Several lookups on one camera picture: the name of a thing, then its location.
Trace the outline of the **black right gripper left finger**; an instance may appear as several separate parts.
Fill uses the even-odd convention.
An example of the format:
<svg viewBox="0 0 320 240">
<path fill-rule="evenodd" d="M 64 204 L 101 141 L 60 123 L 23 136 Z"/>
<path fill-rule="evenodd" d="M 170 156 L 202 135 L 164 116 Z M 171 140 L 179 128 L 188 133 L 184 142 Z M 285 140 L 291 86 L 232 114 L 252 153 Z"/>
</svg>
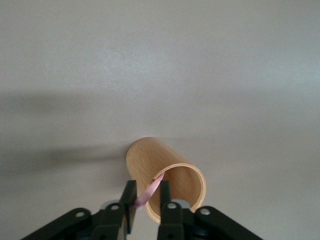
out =
<svg viewBox="0 0 320 240">
<path fill-rule="evenodd" d="M 105 202 L 92 214 L 75 208 L 25 236 L 24 240 L 125 240 L 136 214 L 137 184 L 129 180 L 119 200 Z"/>
</svg>

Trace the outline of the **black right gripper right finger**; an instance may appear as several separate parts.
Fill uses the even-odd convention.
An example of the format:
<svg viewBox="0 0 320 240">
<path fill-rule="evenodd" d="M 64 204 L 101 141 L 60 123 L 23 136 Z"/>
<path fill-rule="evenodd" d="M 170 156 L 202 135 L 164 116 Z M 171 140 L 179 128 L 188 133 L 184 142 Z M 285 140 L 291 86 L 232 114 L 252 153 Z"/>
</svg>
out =
<svg viewBox="0 0 320 240">
<path fill-rule="evenodd" d="M 260 240 L 261 237 L 212 206 L 195 212 L 171 197 L 170 182 L 161 181 L 158 240 Z"/>
</svg>

